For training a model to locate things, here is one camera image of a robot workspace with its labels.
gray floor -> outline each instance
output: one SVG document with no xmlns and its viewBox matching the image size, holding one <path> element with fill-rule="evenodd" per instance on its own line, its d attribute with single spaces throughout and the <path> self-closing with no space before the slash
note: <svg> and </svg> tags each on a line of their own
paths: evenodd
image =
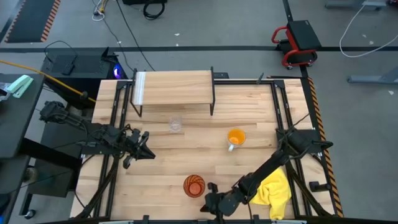
<svg viewBox="0 0 398 224">
<path fill-rule="evenodd" d="M 0 2 L 0 26 L 6 23 L 15 4 L 15 0 Z M 308 19 L 322 45 L 335 47 L 355 11 L 327 10 L 323 5 L 324 1 L 319 0 L 290 1 L 294 19 Z M 270 38 L 274 29 L 287 22 L 282 1 L 277 0 L 248 0 L 244 4 L 238 0 L 169 0 L 164 15 L 155 21 L 145 20 L 141 12 L 130 6 L 122 7 L 138 42 L 145 47 L 272 45 Z M 2 42 L 0 47 L 44 47 L 55 40 L 64 40 L 73 47 L 117 47 L 106 26 L 91 20 L 92 8 L 90 0 L 62 1 L 46 43 Z M 397 35 L 398 30 L 392 29 L 396 27 L 397 19 L 395 8 L 363 12 L 353 22 L 343 46 L 370 46 L 371 41 L 373 45 L 384 44 Z M 106 20 L 124 47 L 135 47 L 115 2 L 109 2 Z M 199 70 L 214 66 L 216 71 L 228 72 L 231 78 L 257 78 L 262 72 L 300 76 L 299 69 L 288 71 L 280 65 L 279 52 L 146 52 L 145 55 L 156 70 Z M 150 70 L 140 53 L 127 52 L 126 56 L 131 67 Z M 398 88 L 346 82 L 349 75 L 377 75 L 393 69 L 397 66 L 398 52 L 376 52 L 361 58 L 346 58 L 339 52 L 320 52 L 318 56 L 308 73 L 316 85 L 327 139 L 335 143 L 330 152 L 345 216 L 398 220 L 395 187 L 398 176 L 395 137 Z M 44 55 L 0 54 L 0 58 L 40 68 Z M 124 59 L 121 63 L 126 68 Z M 26 73 L 3 64 L 0 72 Z M 55 97 L 44 91 L 40 102 Z M 43 128 L 44 124 L 37 121 L 35 113 L 27 137 L 39 141 Z M 32 208 L 39 211 L 37 216 L 27 221 L 14 215 L 11 223 L 65 219 L 72 200 L 73 195 L 67 198 L 37 197 L 32 202 Z"/>
</svg>

orange cup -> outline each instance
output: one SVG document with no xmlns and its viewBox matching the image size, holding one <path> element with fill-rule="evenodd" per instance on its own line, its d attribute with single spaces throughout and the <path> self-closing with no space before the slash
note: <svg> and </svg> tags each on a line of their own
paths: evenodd
<svg viewBox="0 0 398 224">
<path fill-rule="evenodd" d="M 232 152 L 235 147 L 238 147 L 244 143 L 246 140 L 246 135 L 242 129 L 234 128 L 228 132 L 228 151 Z"/>
</svg>

white cable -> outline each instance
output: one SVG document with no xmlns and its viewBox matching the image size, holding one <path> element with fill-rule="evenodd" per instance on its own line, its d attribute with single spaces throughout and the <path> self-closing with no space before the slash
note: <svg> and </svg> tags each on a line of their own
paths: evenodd
<svg viewBox="0 0 398 224">
<path fill-rule="evenodd" d="M 98 11 L 98 13 L 102 16 L 102 18 L 101 19 L 94 19 L 94 14 L 93 14 L 93 16 L 91 17 L 94 21 L 102 21 L 103 19 L 105 19 L 105 14 L 103 14 L 103 13 L 101 13 L 101 12 L 99 12 Z"/>
<path fill-rule="evenodd" d="M 346 30 L 344 31 L 344 34 L 341 36 L 341 39 L 340 39 L 340 42 L 339 42 L 339 47 L 340 47 L 341 53 L 342 53 L 344 56 L 346 56 L 346 57 L 349 57 L 349 58 L 357 58 L 357 57 L 365 56 L 365 55 L 367 55 L 367 54 L 373 53 L 373 52 L 375 52 L 375 51 L 377 51 L 377 50 L 380 50 L 380 49 L 382 49 L 383 47 L 385 47 L 385 46 L 387 46 L 387 45 L 393 43 L 393 41 L 395 41 L 395 40 L 398 38 L 398 35 L 396 35 L 390 42 L 384 44 L 383 46 L 378 47 L 378 48 L 376 48 L 376 49 L 374 49 L 374 50 L 371 50 L 371 51 L 369 51 L 369 52 L 360 54 L 360 55 L 347 55 L 347 54 L 345 54 L 345 53 L 343 52 L 343 49 L 341 48 L 341 41 L 343 40 L 344 36 L 346 35 L 346 33 L 347 33 L 347 31 L 348 31 L 348 28 L 350 27 L 351 23 L 353 23 L 355 17 L 356 17 L 356 16 L 362 11 L 362 9 L 366 6 L 365 3 L 366 3 L 367 1 L 368 1 L 368 0 L 366 0 L 365 2 L 363 2 L 364 5 L 363 5 L 362 8 L 355 14 L 355 16 L 352 18 L 352 20 L 349 22 L 349 24 L 348 24 Z"/>
<path fill-rule="evenodd" d="M 100 11 L 98 10 L 98 6 L 100 6 L 101 1 L 102 1 L 102 0 L 99 0 L 99 1 L 98 1 L 97 5 L 96 5 L 95 8 L 94 8 L 93 16 L 91 17 L 91 18 L 92 18 L 94 21 L 96 21 L 96 22 L 102 21 L 103 19 L 105 19 L 105 14 L 103 14 L 102 12 L 100 12 Z M 100 16 L 102 16 L 102 18 L 101 18 L 101 19 L 94 19 L 95 13 L 98 13 Z"/>
</svg>

white tape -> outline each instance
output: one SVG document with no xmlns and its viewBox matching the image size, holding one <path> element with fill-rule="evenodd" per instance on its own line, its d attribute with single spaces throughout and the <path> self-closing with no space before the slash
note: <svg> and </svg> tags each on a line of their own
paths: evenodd
<svg viewBox="0 0 398 224">
<path fill-rule="evenodd" d="M 142 105 L 144 100 L 144 85 L 146 72 L 137 72 L 136 85 L 134 87 L 134 105 Z"/>
</svg>

orange and black striped tape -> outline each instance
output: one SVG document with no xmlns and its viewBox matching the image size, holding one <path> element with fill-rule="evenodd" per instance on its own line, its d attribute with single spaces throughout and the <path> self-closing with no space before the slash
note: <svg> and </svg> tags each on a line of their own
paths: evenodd
<svg viewBox="0 0 398 224">
<path fill-rule="evenodd" d="M 50 29 L 52 27 L 52 24 L 54 23 L 55 20 L 55 15 L 57 14 L 58 8 L 60 7 L 61 4 L 61 0 L 55 0 L 54 4 L 51 8 L 51 12 L 49 15 L 49 18 L 47 19 L 47 22 L 45 23 L 45 27 L 43 30 L 43 34 L 42 34 L 42 38 L 40 38 L 40 40 L 42 42 L 45 42 L 47 40 L 47 38 L 49 37 L 50 34 Z"/>
<path fill-rule="evenodd" d="M 6 38 L 4 39 L 5 43 L 8 43 L 8 38 L 9 38 L 9 36 L 10 36 L 10 33 L 11 33 L 11 31 L 13 30 L 13 28 L 14 28 L 15 21 L 17 21 L 18 16 L 19 16 L 19 14 L 21 13 L 22 7 L 24 7 L 25 2 L 26 2 L 26 0 L 24 0 L 24 1 L 22 2 L 21 7 L 19 8 L 18 14 L 15 16 L 15 19 L 14 19 L 14 21 L 12 22 L 12 24 L 11 24 L 11 26 L 10 26 L 10 29 L 8 30 L 7 36 L 6 36 Z"/>
<path fill-rule="evenodd" d="M 323 130 L 323 123 L 322 123 L 321 114 L 320 114 L 320 111 L 319 111 L 317 94 L 315 93 L 315 86 L 313 84 L 312 78 L 308 78 L 308 80 L 309 80 L 310 89 L 311 89 L 313 106 L 315 108 L 315 114 L 317 116 L 319 133 L 320 133 L 320 136 L 321 136 L 321 140 L 325 141 L 326 140 L 326 136 L 325 136 L 325 131 Z M 340 204 L 340 198 L 338 196 L 335 175 L 333 174 L 333 168 L 331 166 L 329 150 L 325 149 L 323 151 L 323 153 L 325 154 L 326 168 L 327 168 L 327 172 L 329 174 L 328 175 L 329 176 L 329 183 L 331 185 L 331 192 L 333 194 L 333 199 L 334 199 L 334 204 L 335 204 L 335 207 L 336 207 L 337 215 L 339 217 L 344 217 L 343 209 L 342 209 L 341 204 Z"/>
</svg>

